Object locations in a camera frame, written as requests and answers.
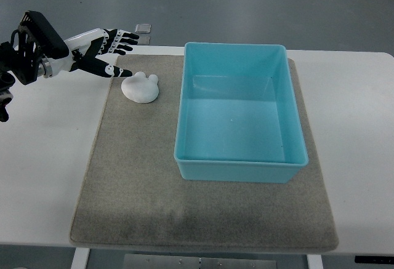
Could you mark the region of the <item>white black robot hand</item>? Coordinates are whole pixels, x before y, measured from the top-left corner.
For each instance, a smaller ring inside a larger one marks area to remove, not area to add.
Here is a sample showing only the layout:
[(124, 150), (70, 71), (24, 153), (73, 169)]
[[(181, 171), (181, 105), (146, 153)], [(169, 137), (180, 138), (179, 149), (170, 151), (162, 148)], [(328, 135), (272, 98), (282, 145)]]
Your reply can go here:
[(103, 78), (130, 77), (132, 72), (97, 58), (99, 55), (126, 55), (138, 44), (139, 35), (121, 29), (96, 28), (64, 40), (68, 55), (55, 59), (44, 57), (41, 64), (44, 78), (61, 71), (82, 70)]

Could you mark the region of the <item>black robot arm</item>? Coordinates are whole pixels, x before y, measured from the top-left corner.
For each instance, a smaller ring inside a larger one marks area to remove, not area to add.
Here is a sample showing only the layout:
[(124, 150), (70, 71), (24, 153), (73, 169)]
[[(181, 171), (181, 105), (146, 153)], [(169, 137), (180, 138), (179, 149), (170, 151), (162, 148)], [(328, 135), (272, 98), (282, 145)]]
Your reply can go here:
[(12, 101), (10, 88), (19, 80), (35, 82), (50, 72), (49, 59), (69, 56), (69, 49), (45, 16), (29, 10), (23, 15), (10, 41), (1, 43), (1, 121), (9, 120), (6, 106)]

